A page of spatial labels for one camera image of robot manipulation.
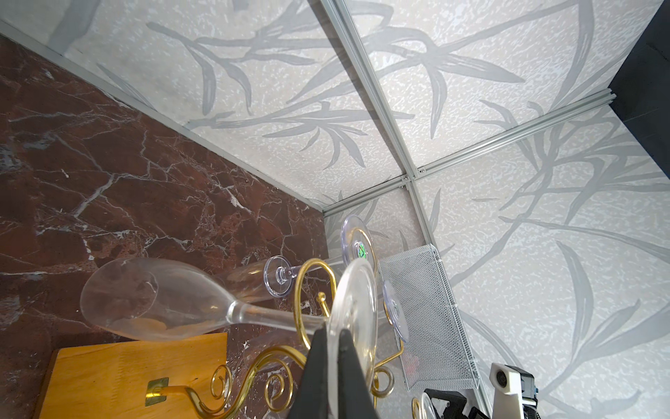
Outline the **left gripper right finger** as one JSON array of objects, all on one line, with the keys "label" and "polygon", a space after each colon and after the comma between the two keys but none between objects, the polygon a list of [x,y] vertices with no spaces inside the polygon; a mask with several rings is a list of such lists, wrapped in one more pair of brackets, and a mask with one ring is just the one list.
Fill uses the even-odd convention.
[{"label": "left gripper right finger", "polygon": [[352,334],[344,329],[340,332],[337,361],[338,418],[377,419],[370,390],[359,363]]}]

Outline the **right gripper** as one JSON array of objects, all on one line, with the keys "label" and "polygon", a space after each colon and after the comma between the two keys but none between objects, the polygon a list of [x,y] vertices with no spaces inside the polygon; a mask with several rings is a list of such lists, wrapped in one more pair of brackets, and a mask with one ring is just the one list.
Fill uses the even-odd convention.
[{"label": "right gripper", "polygon": [[[433,403],[437,419],[489,419],[479,408],[471,407],[466,410],[467,398],[458,391],[425,389]],[[442,412],[434,405],[434,400],[446,403]]]}]

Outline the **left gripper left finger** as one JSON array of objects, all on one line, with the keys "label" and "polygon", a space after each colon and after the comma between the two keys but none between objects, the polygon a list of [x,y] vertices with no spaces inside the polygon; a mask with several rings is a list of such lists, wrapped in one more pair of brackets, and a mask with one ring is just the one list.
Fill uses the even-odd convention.
[{"label": "left gripper left finger", "polygon": [[326,419],[328,417],[328,372],[326,330],[314,333],[302,380],[288,419]]}]

